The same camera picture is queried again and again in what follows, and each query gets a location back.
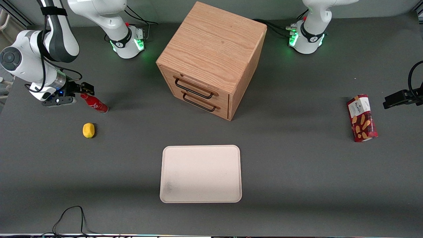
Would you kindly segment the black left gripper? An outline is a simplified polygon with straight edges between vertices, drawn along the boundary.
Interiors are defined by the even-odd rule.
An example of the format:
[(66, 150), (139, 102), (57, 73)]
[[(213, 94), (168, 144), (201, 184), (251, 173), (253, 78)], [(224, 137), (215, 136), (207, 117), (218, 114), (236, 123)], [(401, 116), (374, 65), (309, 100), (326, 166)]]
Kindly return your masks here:
[(389, 109), (403, 104), (410, 104), (410, 99), (413, 101), (412, 103), (415, 103), (417, 106), (423, 105), (423, 89), (414, 89), (410, 92), (408, 90), (400, 90), (393, 93), (390, 97), (385, 97), (383, 107), (384, 109)]

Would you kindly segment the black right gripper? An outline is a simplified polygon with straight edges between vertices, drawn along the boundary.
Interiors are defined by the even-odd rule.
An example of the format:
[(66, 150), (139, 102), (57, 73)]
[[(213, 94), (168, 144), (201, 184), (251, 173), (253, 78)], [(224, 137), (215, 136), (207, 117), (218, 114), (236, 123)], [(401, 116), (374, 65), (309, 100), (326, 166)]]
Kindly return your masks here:
[(66, 81), (64, 86), (64, 96), (83, 99), (83, 93), (95, 94), (94, 86), (86, 82), (78, 83), (77, 81)]

